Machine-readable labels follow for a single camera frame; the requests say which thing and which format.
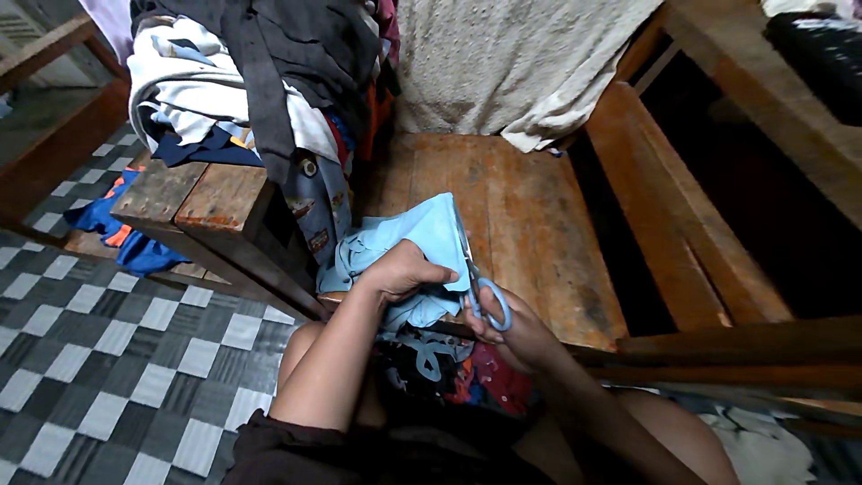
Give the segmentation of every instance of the white cloth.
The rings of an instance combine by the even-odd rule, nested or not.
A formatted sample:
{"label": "white cloth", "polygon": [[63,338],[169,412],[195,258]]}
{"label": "white cloth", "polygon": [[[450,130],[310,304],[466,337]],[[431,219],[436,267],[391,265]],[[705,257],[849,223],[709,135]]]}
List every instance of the white cloth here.
{"label": "white cloth", "polygon": [[732,407],[724,416],[701,414],[734,465],[741,485],[804,485],[814,458],[805,444],[770,416]]}
{"label": "white cloth", "polygon": [[[188,39],[215,66],[164,57],[158,39]],[[134,54],[128,58],[132,92],[128,114],[134,132],[155,151],[158,143],[144,130],[139,106],[154,98],[159,110],[183,140],[200,142],[218,120],[248,125],[248,101],[242,76],[228,50],[199,23],[180,16],[151,17],[141,23],[134,38]],[[303,95],[287,84],[287,110],[294,143],[330,160],[338,160],[338,146],[326,118],[309,106]]]}
{"label": "white cloth", "polygon": [[586,121],[628,38],[660,4],[401,0],[399,128],[505,128],[521,151],[544,148]]}

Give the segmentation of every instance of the blue and orange cloth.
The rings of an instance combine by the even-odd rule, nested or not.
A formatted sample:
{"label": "blue and orange cloth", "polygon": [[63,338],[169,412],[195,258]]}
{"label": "blue and orange cloth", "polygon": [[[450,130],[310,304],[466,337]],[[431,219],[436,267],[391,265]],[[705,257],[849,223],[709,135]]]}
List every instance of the blue and orange cloth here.
{"label": "blue and orange cloth", "polygon": [[144,236],[110,215],[114,203],[138,177],[142,169],[126,168],[104,197],[84,207],[70,209],[63,213],[63,218],[73,228],[86,232],[98,232],[102,235],[102,244],[109,248],[119,248],[116,263],[135,276],[147,276],[166,271],[180,262],[190,262],[161,242]]}

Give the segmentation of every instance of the wooden seat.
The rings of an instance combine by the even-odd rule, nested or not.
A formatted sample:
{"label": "wooden seat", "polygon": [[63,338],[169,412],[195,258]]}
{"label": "wooden seat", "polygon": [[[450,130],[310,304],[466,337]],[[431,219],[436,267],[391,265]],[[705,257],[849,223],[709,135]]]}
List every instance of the wooden seat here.
{"label": "wooden seat", "polygon": [[396,135],[388,157],[354,169],[351,187],[354,217],[394,216],[452,192],[479,269],[561,342],[613,351],[627,335],[566,156],[522,154],[499,136]]}

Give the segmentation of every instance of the scissors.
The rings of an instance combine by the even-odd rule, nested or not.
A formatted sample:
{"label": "scissors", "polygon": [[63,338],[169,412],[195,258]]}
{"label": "scissors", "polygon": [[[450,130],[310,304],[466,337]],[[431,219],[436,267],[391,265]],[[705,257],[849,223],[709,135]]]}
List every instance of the scissors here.
{"label": "scissors", "polygon": [[512,311],[509,309],[509,302],[506,297],[493,281],[480,276],[479,268],[473,263],[473,255],[470,252],[470,243],[467,242],[467,231],[464,229],[464,223],[461,222],[461,215],[458,213],[458,206],[454,204],[455,222],[458,225],[458,237],[461,240],[461,249],[464,251],[464,261],[467,263],[467,273],[470,277],[470,288],[467,290],[467,296],[470,298],[470,305],[473,309],[473,316],[476,318],[482,317],[482,308],[479,307],[479,288],[489,287],[500,306],[503,308],[503,322],[498,322],[494,317],[488,314],[491,326],[499,331],[506,331],[512,326]]}

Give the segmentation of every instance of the checkered floor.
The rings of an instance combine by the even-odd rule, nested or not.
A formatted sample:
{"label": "checkered floor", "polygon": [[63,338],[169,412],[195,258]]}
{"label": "checkered floor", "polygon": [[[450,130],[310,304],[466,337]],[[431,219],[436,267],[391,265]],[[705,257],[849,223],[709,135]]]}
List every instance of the checkered floor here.
{"label": "checkered floor", "polygon": [[[141,150],[124,125],[27,223],[105,194]],[[297,325],[0,233],[0,485],[218,483],[236,427],[275,394]]]}

